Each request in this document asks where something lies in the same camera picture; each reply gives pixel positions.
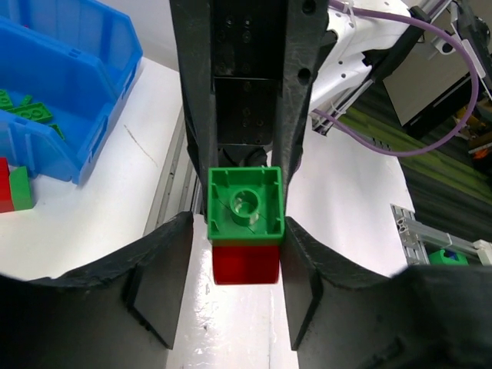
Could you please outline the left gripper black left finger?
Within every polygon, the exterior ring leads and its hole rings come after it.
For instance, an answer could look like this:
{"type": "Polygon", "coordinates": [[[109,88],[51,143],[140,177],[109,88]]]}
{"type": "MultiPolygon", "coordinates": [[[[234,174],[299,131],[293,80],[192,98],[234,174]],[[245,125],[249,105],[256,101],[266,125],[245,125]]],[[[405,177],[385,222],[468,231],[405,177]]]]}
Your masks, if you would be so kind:
{"type": "Polygon", "coordinates": [[[163,368],[191,256],[183,211],[56,279],[1,278],[3,368],[163,368]]]}

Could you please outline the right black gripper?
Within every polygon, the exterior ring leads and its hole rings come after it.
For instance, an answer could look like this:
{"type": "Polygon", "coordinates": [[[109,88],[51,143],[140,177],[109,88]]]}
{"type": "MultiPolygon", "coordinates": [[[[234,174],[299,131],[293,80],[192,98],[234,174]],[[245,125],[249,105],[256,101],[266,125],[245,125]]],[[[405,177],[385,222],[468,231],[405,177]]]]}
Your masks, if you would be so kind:
{"type": "Polygon", "coordinates": [[[170,7],[188,153],[201,182],[203,214],[209,168],[218,160],[242,165],[272,139],[271,163],[281,168],[288,191],[328,2],[171,1],[170,7]]]}

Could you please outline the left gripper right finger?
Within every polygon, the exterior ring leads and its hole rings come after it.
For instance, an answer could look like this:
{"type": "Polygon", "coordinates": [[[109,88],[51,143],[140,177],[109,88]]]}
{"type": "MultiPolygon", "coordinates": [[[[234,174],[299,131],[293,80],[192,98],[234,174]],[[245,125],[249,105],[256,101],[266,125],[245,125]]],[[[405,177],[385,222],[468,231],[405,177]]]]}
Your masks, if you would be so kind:
{"type": "Polygon", "coordinates": [[[281,269],[302,368],[489,368],[491,269],[411,266],[386,278],[285,220],[281,269]]]}

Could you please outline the red flower lego piece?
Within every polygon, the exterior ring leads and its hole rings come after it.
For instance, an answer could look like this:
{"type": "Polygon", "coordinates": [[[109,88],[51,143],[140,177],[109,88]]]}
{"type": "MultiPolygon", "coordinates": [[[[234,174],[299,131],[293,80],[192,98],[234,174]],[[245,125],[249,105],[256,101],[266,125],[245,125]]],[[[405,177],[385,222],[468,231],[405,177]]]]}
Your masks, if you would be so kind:
{"type": "Polygon", "coordinates": [[[213,246],[212,269],[218,285],[276,284],[280,250],[277,245],[213,246]]]}

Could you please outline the green red layered lego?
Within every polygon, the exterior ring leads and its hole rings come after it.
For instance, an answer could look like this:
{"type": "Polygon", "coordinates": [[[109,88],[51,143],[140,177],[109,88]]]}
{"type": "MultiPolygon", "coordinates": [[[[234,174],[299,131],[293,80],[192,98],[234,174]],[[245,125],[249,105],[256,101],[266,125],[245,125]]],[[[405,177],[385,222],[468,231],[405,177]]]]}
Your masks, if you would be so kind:
{"type": "Polygon", "coordinates": [[[0,212],[24,211],[34,207],[28,170],[25,166],[9,169],[7,158],[1,157],[0,212]]]}

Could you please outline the green small lego brick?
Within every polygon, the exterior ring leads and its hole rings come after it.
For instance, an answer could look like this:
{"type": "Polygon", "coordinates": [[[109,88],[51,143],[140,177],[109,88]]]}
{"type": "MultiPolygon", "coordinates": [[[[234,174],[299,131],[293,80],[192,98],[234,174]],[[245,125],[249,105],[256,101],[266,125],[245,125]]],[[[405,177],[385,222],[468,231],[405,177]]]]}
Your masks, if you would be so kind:
{"type": "Polygon", "coordinates": [[[210,168],[208,240],[215,247],[267,246],[284,238],[279,167],[210,168]]]}

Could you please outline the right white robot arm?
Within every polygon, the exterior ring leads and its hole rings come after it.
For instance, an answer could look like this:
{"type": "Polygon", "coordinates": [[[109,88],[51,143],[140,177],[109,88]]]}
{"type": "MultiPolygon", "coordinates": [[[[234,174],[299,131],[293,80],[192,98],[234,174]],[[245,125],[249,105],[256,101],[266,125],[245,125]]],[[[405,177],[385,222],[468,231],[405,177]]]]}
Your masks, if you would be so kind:
{"type": "Polygon", "coordinates": [[[308,114],[388,76],[426,20],[402,1],[173,1],[188,153],[203,193],[211,168],[257,166],[289,185],[308,114]]]}

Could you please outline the green blue printed part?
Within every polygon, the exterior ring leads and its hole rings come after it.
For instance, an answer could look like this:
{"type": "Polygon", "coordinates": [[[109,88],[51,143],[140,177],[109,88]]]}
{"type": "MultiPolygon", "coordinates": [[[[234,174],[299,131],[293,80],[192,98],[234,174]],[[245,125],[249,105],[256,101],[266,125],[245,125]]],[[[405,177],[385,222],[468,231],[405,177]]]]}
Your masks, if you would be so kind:
{"type": "Polygon", "coordinates": [[[460,253],[441,249],[428,256],[430,264],[468,265],[467,258],[460,253]]]}

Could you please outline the blue plastic divided bin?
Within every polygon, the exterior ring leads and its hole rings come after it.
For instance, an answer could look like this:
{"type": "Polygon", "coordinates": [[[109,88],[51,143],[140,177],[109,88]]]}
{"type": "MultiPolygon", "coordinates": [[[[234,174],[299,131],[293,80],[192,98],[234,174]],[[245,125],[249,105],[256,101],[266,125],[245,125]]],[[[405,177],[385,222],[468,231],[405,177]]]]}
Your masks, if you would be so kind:
{"type": "Polygon", "coordinates": [[[49,123],[1,113],[1,155],[31,175],[85,182],[135,82],[143,55],[128,15],[97,1],[3,1],[1,88],[49,123]]]}

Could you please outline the green lego in bin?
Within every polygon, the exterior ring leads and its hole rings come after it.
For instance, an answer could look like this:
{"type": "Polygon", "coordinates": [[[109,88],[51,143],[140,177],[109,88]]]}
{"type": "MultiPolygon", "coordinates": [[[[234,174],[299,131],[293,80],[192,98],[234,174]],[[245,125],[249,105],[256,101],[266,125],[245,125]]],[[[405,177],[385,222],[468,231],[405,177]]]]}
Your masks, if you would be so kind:
{"type": "Polygon", "coordinates": [[[53,114],[41,102],[12,108],[7,110],[7,112],[40,123],[48,123],[54,118],[53,114]]]}

